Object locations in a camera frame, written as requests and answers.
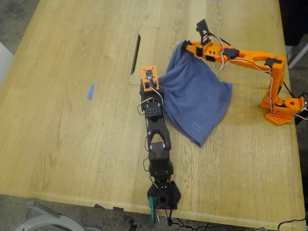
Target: white chair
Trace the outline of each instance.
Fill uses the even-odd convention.
[[[292,62],[289,65],[289,69],[292,69],[294,65],[303,57],[303,55],[308,51],[308,43],[306,46],[301,50],[301,52],[292,60]]]

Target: table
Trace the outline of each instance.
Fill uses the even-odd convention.
[[[278,1],[41,0],[0,89],[0,193],[149,213],[139,67],[163,74],[181,40],[200,39],[203,18],[237,48],[284,55]],[[278,127],[259,107],[269,76],[209,65],[232,99],[201,148],[167,121],[182,194],[172,215],[268,229],[302,218],[295,125]]]

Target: white wire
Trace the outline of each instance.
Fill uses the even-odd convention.
[[[270,112],[273,113],[273,106],[272,106],[272,102],[273,102],[273,99],[272,99],[272,94],[271,94],[271,86],[273,84],[273,77],[271,76],[270,77],[270,85],[269,85],[269,94],[270,94]]]
[[[154,88],[150,87],[153,91],[155,91],[159,96],[160,98],[162,98],[162,104],[164,104],[164,100],[163,100],[163,97],[161,96],[161,94],[159,94],[158,91],[156,91]]]
[[[220,50],[220,52],[218,52],[218,54],[221,55],[221,63],[222,63],[222,65],[221,65],[221,67],[220,67],[220,70],[222,71],[223,68],[225,67],[225,60],[224,60],[224,58],[223,58],[223,43],[222,43],[220,37],[218,37],[218,36],[216,36],[216,35],[213,35],[213,36],[219,40],[219,43],[220,43],[220,45],[221,45],[221,50]]]
[[[297,114],[294,114],[295,116],[298,116],[298,117],[300,117],[300,118],[302,118],[302,119],[304,119],[304,120],[308,120],[307,118],[303,118],[302,116],[300,116],[300,115],[297,115]]]
[[[141,105],[141,104],[143,104],[144,102],[147,102],[148,100],[155,100],[153,97],[151,97],[151,98],[148,98],[148,99],[146,99],[146,100],[144,100],[144,101],[142,101],[140,104],[138,104],[138,106],[137,106],[137,111],[139,112],[139,106]]]
[[[155,184],[155,182],[152,180],[151,176],[149,176],[151,182],[153,183],[153,185],[158,189],[158,186]]]
[[[258,67],[257,65],[255,65],[253,62],[249,62],[249,61],[247,61],[247,60],[245,60],[245,59],[229,59],[229,60],[232,60],[232,61],[241,61],[241,62],[250,63],[250,64],[252,64],[253,66],[255,66],[258,70],[263,71],[263,72],[266,72],[266,73],[269,73],[269,72],[271,71],[271,68],[268,69],[268,70],[263,70],[263,69],[261,69],[260,67]]]

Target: blue towel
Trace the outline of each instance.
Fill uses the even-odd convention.
[[[166,73],[158,78],[165,91],[164,116],[202,146],[228,108],[232,84],[220,82],[205,62],[181,46],[174,50]]]

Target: hole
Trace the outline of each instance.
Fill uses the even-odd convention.
[[[132,75],[135,72],[137,56],[138,56],[138,51],[139,51],[139,45],[140,45],[140,40],[141,40],[141,37],[140,37],[140,35],[138,35],[137,43],[136,43],[136,48],[135,48],[134,59],[133,59],[132,65],[131,65],[130,75]]]
[[[164,203],[164,202],[166,202],[167,199],[164,196],[162,196],[161,198],[159,198],[159,200],[160,200],[160,202]]]

